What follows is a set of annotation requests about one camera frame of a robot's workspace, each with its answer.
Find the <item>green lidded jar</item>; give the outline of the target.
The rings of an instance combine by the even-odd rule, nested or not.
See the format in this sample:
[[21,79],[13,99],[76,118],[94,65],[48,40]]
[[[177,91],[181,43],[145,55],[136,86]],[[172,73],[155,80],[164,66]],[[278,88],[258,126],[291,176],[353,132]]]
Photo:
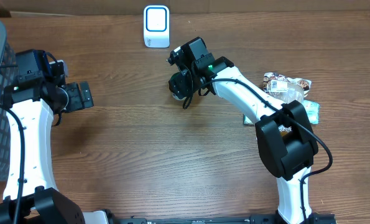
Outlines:
[[183,75],[180,72],[174,73],[169,80],[169,90],[172,92],[176,100],[183,100],[185,98],[183,85]]

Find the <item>brown white snack pouch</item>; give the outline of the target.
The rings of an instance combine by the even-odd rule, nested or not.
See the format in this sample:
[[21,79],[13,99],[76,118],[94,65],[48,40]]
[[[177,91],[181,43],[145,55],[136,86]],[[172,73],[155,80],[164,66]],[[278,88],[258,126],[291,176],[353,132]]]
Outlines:
[[267,72],[263,77],[263,90],[284,103],[291,103],[294,100],[303,103],[311,85],[310,80],[290,78],[274,72]]

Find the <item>teal white tissue pack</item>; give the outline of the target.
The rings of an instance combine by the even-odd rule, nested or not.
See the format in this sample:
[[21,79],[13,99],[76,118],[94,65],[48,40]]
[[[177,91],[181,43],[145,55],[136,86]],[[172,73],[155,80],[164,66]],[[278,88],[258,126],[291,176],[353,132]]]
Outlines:
[[304,100],[303,106],[307,112],[308,119],[311,124],[319,123],[320,104],[314,101]]

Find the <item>teal white small packet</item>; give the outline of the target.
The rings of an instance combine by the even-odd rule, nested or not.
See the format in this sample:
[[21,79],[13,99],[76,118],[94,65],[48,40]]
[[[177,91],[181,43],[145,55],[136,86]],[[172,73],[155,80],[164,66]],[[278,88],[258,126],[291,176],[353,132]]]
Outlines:
[[243,115],[243,124],[244,125],[253,125],[254,123],[244,114]]

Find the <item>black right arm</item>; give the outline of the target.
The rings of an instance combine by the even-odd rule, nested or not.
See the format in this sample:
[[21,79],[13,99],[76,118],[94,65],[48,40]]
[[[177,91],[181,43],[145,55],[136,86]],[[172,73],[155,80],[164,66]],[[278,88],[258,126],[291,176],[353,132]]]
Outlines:
[[200,37],[171,51],[167,62],[178,68],[169,90],[183,101],[183,108],[190,106],[194,93],[205,90],[228,100],[251,120],[261,161],[277,179],[278,221],[310,223],[307,176],[318,146],[303,105],[263,92],[232,61],[214,58]]

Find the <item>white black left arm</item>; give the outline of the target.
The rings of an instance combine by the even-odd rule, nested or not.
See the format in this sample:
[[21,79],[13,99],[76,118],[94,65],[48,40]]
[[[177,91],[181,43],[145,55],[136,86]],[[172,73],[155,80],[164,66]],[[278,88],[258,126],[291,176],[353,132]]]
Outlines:
[[0,223],[113,223],[107,210],[83,212],[57,189],[52,170],[55,115],[93,106],[88,85],[66,83],[63,60],[21,62],[0,108],[9,122],[10,168]]

